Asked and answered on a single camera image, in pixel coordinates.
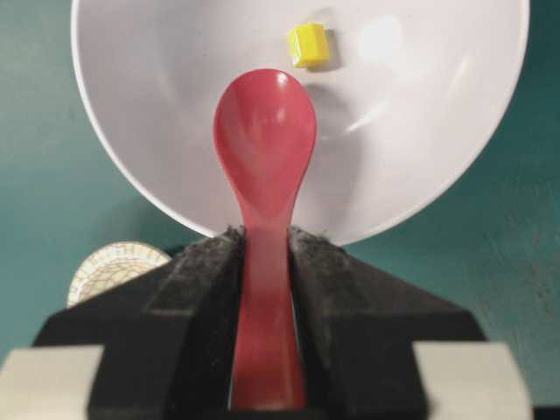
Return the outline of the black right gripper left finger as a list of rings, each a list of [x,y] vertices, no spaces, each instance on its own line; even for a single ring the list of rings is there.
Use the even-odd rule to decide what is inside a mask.
[[[54,313],[37,347],[100,345],[91,417],[196,417],[228,406],[244,232],[196,241],[168,263]]]

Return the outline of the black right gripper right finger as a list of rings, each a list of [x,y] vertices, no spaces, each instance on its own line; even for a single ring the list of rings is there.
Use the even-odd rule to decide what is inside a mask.
[[[290,279],[308,401],[330,417],[425,417],[415,341],[483,341],[465,308],[289,230]]]

